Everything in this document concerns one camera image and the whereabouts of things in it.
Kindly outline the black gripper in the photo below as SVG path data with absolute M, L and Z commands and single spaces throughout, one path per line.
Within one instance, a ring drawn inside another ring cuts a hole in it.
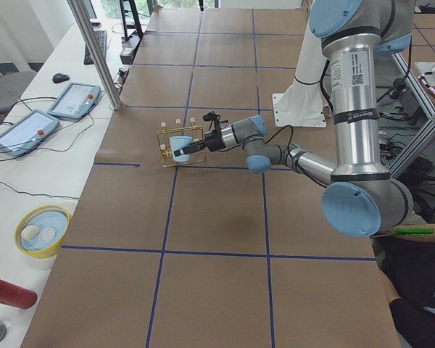
M 173 154 L 176 157 L 189 156 L 190 154 L 197 153 L 204 148 L 208 148 L 211 152 L 216 152 L 226 148 L 221 129 L 216 128 L 207 132 L 204 137 L 204 142 L 197 141 L 191 143 L 181 149 L 176 149 Z

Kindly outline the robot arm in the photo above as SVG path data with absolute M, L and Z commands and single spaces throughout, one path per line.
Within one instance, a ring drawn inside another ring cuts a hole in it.
M 336 161 L 300 146 L 267 144 L 265 123 L 256 115 L 216 125 L 202 140 L 174 145 L 175 156 L 240 145 L 252 173 L 274 165 L 324 185 L 322 210 L 328 223 L 351 237 L 373 236 L 402 224 L 413 208 L 409 190 L 381 163 L 380 114 L 374 56 L 397 53 L 411 41 L 414 1 L 316 1 L 308 27 L 330 63 Z

